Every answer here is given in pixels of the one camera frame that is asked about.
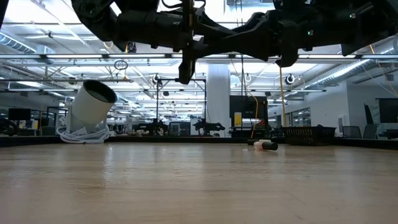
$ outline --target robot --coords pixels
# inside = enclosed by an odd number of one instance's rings
[[[72,0],[81,20],[102,41],[113,41],[123,52],[131,42],[169,47],[183,52],[179,81],[187,84],[198,58],[239,52],[289,67],[298,59],[298,49],[341,44],[342,54],[398,32],[396,0],[273,0],[275,10],[257,12],[245,25],[227,29],[205,12],[206,0],[180,0],[173,9],[157,12],[160,0]],[[202,7],[194,8],[200,1]],[[112,3],[120,8],[116,15]],[[194,40],[194,35],[202,35]]]

